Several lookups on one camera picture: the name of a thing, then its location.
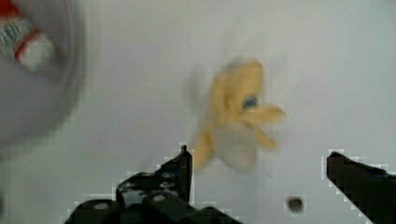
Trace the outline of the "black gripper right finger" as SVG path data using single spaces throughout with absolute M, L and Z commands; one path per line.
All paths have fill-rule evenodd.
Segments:
M 395 175 L 332 152 L 326 176 L 374 224 L 395 224 Z

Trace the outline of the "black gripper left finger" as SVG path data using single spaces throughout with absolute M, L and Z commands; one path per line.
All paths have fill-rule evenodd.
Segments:
M 121 205 L 142 203 L 146 195 L 169 192 L 188 202 L 191 195 L 192 155 L 186 145 L 170 161 L 153 172 L 139 172 L 118 184 L 116 201 Z

